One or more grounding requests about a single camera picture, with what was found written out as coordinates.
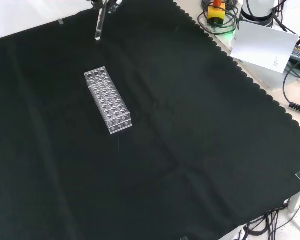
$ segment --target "white paper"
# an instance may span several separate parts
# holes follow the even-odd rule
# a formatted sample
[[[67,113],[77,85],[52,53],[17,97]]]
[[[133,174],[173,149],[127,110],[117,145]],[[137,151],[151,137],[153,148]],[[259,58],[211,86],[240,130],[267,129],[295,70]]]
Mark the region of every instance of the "white paper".
[[[231,45],[231,57],[283,73],[298,36],[241,21]]]

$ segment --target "wire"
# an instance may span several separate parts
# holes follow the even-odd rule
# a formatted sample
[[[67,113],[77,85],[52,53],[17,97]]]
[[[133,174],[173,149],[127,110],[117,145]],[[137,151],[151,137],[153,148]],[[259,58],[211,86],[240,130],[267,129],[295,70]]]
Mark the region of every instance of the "wire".
[[[288,223],[290,223],[290,222],[295,218],[295,216],[297,215],[297,213],[299,212],[299,210],[300,210],[300,206],[299,206],[298,210],[295,212],[295,214],[293,215],[293,217],[292,217],[289,221],[287,221],[287,222],[286,222],[285,224],[283,224],[282,226],[280,226],[280,227],[278,227],[278,228],[275,228],[274,231],[272,231],[271,234],[275,233],[277,230],[279,230],[280,228],[283,228],[285,225],[287,225]]]
[[[223,3],[225,4],[225,9],[222,7],[219,7],[219,6],[214,6],[214,4],[211,3],[210,0],[202,0],[202,2],[201,2],[203,12],[198,16],[197,20],[198,20],[198,23],[201,26],[201,28],[203,28],[209,34],[212,34],[215,36],[225,35],[225,34],[233,33],[237,28],[237,24],[239,23],[239,19],[238,19],[239,9],[236,7],[236,5],[238,4],[238,0],[225,0],[225,1],[223,1]],[[225,11],[225,15],[231,17],[230,20],[225,23],[221,23],[221,24],[212,22],[210,19],[208,19],[207,15],[206,15],[206,12],[208,11],[209,7],[213,7],[215,9],[221,9],[221,10]],[[221,29],[232,28],[232,29],[229,31],[224,31],[224,32],[212,32],[210,29],[205,27],[200,22],[200,17],[202,15],[206,19],[207,23],[212,26],[212,28],[221,28]]]
[[[238,239],[238,240],[240,240],[240,238],[241,238],[241,231],[242,231],[242,230],[240,230],[240,232],[239,232],[239,239]]]
[[[250,227],[250,222],[248,222],[248,224],[247,224],[248,230],[245,232],[245,234],[244,234],[242,240],[247,240],[247,238],[248,238],[248,236],[249,236],[249,227]]]
[[[280,20],[277,18],[277,16],[276,15],[274,15],[274,20],[278,23],[278,25],[283,29],[283,30],[288,30],[288,31],[290,31],[291,33],[293,33],[293,34],[295,34],[295,35],[298,35],[298,34],[296,34],[294,31],[292,31],[291,29],[289,29],[289,28],[287,28],[287,26],[285,26],[285,25],[283,25],[281,22],[280,22]]]
[[[300,61],[297,62],[295,65],[293,65],[291,68],[289,67],[290,70],[289,70],[288,73],[285,75],[285,78],[284,78],[284,81],[283,81],[283,85],[282,85],[282,91],[283,91],[284,98],[286,99],[286,101],[287,101],[289,104],[291,104],[291,102],[290,102],[289,99],[287,98],[286,90],[285,90],[285,85],[286,85],[286,81],[287,81],[288,75],[289,75],[289,74],[291,73],[291,71],[292,71],[293,69],[295,69],[298,65],[300,65]]]
[[[275,227],[274,227],[274,234],[273,234],[273,240],[276,240],[276,231],[277,231],[277,225],[278,225],[278,219],[279,219],[279,211],[277,212],[276,221],[275,221]]]

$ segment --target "black tablecloth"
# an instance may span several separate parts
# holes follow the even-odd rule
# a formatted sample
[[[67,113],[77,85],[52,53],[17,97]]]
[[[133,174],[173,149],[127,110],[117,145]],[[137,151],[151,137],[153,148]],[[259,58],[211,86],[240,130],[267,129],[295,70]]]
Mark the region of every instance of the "black tablecloth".
[[[217,240],[300,191],[298,124],[172,1],[125,0],[102,43],[97,16],[0,39],[0,240]]]

